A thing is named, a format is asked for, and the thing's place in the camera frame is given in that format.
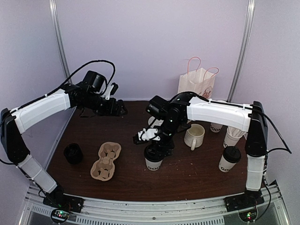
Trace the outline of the black lid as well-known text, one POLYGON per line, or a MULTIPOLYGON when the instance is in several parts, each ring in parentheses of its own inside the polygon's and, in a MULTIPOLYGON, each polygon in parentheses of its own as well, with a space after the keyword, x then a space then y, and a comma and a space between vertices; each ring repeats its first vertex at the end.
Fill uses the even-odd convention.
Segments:
POLYGON ((227 146, 223 151, 223 157, 229 163, 238 163, 241 159, 241 152, 235 146, 227 146))
POLYGON ((150 145, 145 148, 144 157, 151 162, 159 162, 164 159, 164 155, 153 149, 150 145))

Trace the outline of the stack of white paper cups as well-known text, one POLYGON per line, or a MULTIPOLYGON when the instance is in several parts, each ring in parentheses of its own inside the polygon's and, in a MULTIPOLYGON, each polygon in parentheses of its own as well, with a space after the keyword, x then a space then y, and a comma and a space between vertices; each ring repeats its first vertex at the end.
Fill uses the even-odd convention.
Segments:
POLYGON ((217 123, 211 123, 210 124, 210 130, 214 133, 220 132, 222 127, 223 127, 222 124, 217 124, 217 123))

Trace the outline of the cardboard two-cup carrier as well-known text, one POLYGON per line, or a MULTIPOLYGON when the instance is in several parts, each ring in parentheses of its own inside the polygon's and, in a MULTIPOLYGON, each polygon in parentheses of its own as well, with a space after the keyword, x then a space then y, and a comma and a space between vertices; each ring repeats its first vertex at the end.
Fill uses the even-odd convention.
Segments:
POLYGON ((90 175, 100 181, 110 180, 115 172, 114 161, 119 157, 121 145, 116 142, 105 142, 98 151, 99 159, 94 162, 90 175))

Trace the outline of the stack of black cup lids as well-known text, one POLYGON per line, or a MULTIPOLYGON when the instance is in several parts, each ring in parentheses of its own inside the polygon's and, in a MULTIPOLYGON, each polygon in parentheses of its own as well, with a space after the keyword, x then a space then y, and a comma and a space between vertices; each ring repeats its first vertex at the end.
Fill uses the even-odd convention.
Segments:
POLYGON ((83 159, 83 153, 77 143, 71 143, 64 149, 64 156, 68 163, 72 165, 79 164, 83 159))

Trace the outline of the white paper cup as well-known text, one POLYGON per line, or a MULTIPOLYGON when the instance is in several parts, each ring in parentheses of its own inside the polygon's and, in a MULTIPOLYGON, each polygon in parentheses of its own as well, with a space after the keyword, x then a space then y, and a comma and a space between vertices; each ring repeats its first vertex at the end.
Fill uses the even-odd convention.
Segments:
POLYGON ((146 167, 150 171, 157 171, 161 167, 162 162, 163 162, 163 160, 160 160, 160 161, 150 161, 150 160, 148 160, 148 159, 145 158, 146 167))
POLYGON ((236 163, 229 163, 228 161, 226 161, 222 155, 218 167, 220 171, 226 173, 229 172, 235 165, 236 163))

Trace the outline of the white paper takeout bag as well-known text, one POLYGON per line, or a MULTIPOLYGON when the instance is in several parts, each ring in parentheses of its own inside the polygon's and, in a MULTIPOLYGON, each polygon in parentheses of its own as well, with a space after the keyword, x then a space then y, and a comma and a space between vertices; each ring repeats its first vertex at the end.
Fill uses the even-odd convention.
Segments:
POLYGON ((178 90, 177 93, 182 93, 185 91, 192 91, 204 98, 211 98, 215 78, 219 73, 219 68, 210 67, 208 69, 204 69, 201 67, 201 59, 197 56, 194 56, 189 59, 187 64, 187 72, 183 75, 180 75, 178 90), (198 59, 199 64, 196 70, 190 70, 189 64, 191 60, 198 59))

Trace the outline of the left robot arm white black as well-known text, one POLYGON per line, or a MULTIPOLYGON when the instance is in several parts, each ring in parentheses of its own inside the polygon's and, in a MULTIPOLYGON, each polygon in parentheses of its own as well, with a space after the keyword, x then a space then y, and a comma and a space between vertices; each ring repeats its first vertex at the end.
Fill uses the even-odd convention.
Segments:
POLYGON ((98 116, 126 115, 124 102, 112 97, 117 89, 118 85, 108 85, 103 75, 88 71, 78 84, 64 84, 53 94, 42 96, 25 107, 1 111, 0 141, 10 163, 28 175, 57 208, 65 207, 68 202, 64 190, 31 155, 22 134, 38 122, 73 107, 89 108, 98 116), (103 84, 106 89, 101 92, 103 84))

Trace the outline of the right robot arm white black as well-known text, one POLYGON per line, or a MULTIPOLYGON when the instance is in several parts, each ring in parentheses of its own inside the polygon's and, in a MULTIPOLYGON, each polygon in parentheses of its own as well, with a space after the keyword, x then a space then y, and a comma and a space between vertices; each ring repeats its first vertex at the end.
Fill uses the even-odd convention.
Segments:
POLYGON ((151 141, 144 150, 147 162, 157 163, 171 155, 174 149, 173 136, 179 126, 189 120, 205 121, 247 133, 247 181, 240 203, 250 207, 260 197, 263 171, 267 162, 268 126, 260 102, 232 104, 206 99, 190 91, 182 92, 171 100, 155 96, 149 101, 146 111, 162 125, 145 128, 138 134, 141 141, 151 141))

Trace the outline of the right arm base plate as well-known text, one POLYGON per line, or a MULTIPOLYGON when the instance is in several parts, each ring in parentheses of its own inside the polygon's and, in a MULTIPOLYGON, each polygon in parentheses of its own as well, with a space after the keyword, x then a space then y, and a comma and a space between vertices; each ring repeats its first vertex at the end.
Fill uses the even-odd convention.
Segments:
POLYGON ((254 208, 255 206, 264 203, 264 198, 259 196, 254 198, 246 194, 234 195, 224 199, 227 212, 254 208))

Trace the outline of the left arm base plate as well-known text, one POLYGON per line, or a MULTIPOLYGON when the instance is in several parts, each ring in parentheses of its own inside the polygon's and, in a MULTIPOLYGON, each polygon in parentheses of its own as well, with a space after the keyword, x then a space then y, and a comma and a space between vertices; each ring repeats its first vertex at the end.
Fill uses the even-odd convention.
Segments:
POLYGON ((84 199, 70 195, 63 195, 62 200, 52 200, 49 197, 45 197, 43 204, 69 212, 80 213, 83 208, 84 199))

